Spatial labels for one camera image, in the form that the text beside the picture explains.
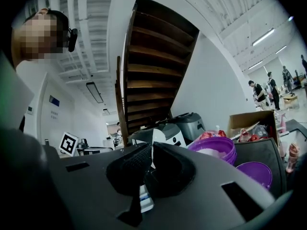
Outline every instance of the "wooden staircase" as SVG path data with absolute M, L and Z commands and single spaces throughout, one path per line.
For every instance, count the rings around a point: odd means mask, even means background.
M 136 0 L 124 54 L 128 134 L 168 117 L 199 30 L 171 9 Z

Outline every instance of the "cardboard box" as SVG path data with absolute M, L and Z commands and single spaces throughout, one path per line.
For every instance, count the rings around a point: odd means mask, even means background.
M 260 111 L 253 113 L 242 113 L 231 115 L 229 117 L 227 137 L 231 138 L 237 133 L 234 133 L 234 129 L 247 128 L 260 121 L 260 125 L 270 125 L 273 129 L 272 137 L 275 143 L 278 144 L 278 136 L 276 131 L 275 116 L 273 111 Z

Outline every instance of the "wooden stair step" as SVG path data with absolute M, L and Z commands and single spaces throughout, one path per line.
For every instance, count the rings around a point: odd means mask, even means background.
M 194 38 L 191 35 L 182 31 L 180 28 L 150 14 L 136 12 L 133 24 L 137 27 L 150 29 L 164 34 L 184 45 L 188 45 L 194 41 Z
M 150 110 L 159 107 L 167 107 L 167 106 L 170 106 L 169 102 L 155 102 L 155 103 L 145 103 L 140 105 L 131 105 L 128 106 L 128 113 Z
M 164 67 L 140 65 L 140 64 L 128 64 L 128 71 L 129 72 L 155 73 L 155 74 L 164 74 L 164 75 L 182 77 L 182 74 L 179 71 L 176 71 L 173 69 L 164 68 Z
M 156 121 L 160 121 L 163 119 L 165 119 L 165 116 L 151 116 L 144 119 L 138 119 L 137 121 L 134 122 L 129 122 L 128 127 L 132 128 L 132 127 L 148 126 L 154 124 Z
M 128 122 L 137 120 L 137 119 L 146 118 L 146 117 L 151 117 L 151 116 L 158 116 L 158 115 L 167 116 L 167 112 L 168 111 L 166 109 L 157 109 L 157 110 L 149 111 L 146 113 L 128 114 Z
M 175 94 L 173 92 L 129 94 L 127 95 L 127 101 L 137 102 L 137 101 L 146 101 L 146 100 L 170 99 L 174 97 Z
M 168 61 L 173 61 L 181 65 L 186 65 L 186 61 L 183 59 L 180 59 L 179 57 L 170 55 L 168 53 L 164 53 L 155 49 L 151 48 L 145 48 L 142 46 L 135 46 L 135 45 L 130 45 L 129 47 L 129 52 L 130 54 L 142 54 L 142 55 L 147 55 L 150 57 L 155 57 L 155 58 L 161 58 L 163 60 L 168 60 Z
M 129 80 L 127 88 L 177 88 L 178 84 L 174 82 L 155 81 L 155 80 Z
M 160 34 L 160 33 L 145 29 L 145 28 L 137 27 L 137 26 L 134 26 L 132 30 L 134 32 L 138 32 L 138 33 L 142 33 L 142 34 L 146 34 L 146 35 L 149 35 L 149 36 L 153 36 L 153 37 L 162 39 L 162 40 L 164 40 L 168 43 L 171 43 L 171 44 L 176 45 L 177 47 L 180 47 L 181 49 L 185 50 L 186 52 L 191 52 L 191 50 L 188 47 L 184 46 L 182 43 L 180 43 L 180 42 L 178 42 L 178 41 L 176 41 L 176 40 L 174 40 L 174 39 L 172 39 L 168 36 L 165 36 L 163 34 Z

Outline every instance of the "black slot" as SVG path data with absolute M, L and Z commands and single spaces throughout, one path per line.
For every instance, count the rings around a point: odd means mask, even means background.
M 246 221 L 252 220 L 263 211 L 237 183 L 225 184 L 222 188 Z
M 77 171 L 77 170 L 86 168 L 88 166 L 90 166 L 90 165 L 87 162 L 81 162 L 81 163 L 77 163 L 77 164 L 67 165 L 66 170 L 68 172 L 72 172 L 72 171 Z
M 197 129 L 202 128 L 204 130 L 204 128 L 202 127 L 202 124 L 197 125 Z

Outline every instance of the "plastic bag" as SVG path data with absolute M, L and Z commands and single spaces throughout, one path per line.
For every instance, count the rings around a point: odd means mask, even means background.
M 250 131 L 250 134 L 257 135 L 259 139 L 269 137 L 269 134 L 267 132 L 265 125 L 257 125 Z

